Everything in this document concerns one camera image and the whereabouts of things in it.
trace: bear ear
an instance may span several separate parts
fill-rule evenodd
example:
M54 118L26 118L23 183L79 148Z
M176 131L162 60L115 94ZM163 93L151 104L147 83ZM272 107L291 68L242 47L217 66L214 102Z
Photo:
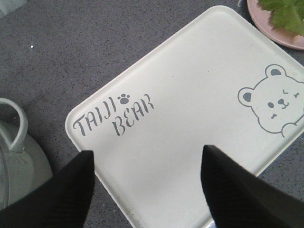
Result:
M240 101L240 103L244 106L247 107L251 107L251 96L253 93L253 89L252 88L242 88L239 92L238 92L238 100Z
M286 71L283 67L277 64L271 64L266 67L265 74L267 77L286 76Z

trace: printed logo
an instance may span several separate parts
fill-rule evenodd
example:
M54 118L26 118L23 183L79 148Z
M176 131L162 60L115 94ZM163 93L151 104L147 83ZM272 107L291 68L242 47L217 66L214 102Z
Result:
M240 89L238 100L251 108L265 131L285 137L304 116L304 83L276 64L267 66L265 74L254 88Z
M131 106L129 103L130 95L121 94L117 97L117 101L119 101L118 104L114 102L112 97L109 97L108 100L102 102L102 105L77 118L73 123L73 128L86 136L88 131L93 131L101 124L111 124L116 135L120 136L125 133L128 127L134 126L151 109L154 109L148 94L145 94L142 99L134 102ZM117 105L125 107L120 115L116 114Z

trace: paw print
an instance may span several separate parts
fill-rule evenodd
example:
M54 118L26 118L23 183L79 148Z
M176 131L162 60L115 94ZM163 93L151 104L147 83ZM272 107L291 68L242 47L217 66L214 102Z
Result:
M117 99L119 100L119 102L122 105L124 105L124 104L127 104L129 102L129 97L130 97L130 95L122 94L121 97L119 96Z

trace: pink plate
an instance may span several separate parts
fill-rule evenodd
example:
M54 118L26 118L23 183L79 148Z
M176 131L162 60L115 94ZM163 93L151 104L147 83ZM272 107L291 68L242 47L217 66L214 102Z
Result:
M295 35L283 28L274 28L269 22L271 12L263 10L258 0L247 0L247 4L253 22L265 36L283 46L304 50L304 36Z

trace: handle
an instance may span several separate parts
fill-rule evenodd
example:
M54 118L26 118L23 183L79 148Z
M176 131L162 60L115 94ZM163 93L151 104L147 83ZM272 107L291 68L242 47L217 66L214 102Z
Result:
M16 109L16 111L19 115L19 118L20 118L20 127L19 127L18 133L17 133L14 141L11 142L11 140L8 140L8 137L4 137L4 139L6 139L6 143L8 144L8 148L10 151L13 151L13 152L23 152L24 140L25 140L25 137L27 136L27 131L28 131L27 115L25 114L24 110L18 104L16 104L15 102L13 102L9 99L0 97L0 105L1 104L12 106L14 109ZM0 133L6 134L6 135L8 134L7 130L5 129L5 127L3 127L3 125L0 127Z

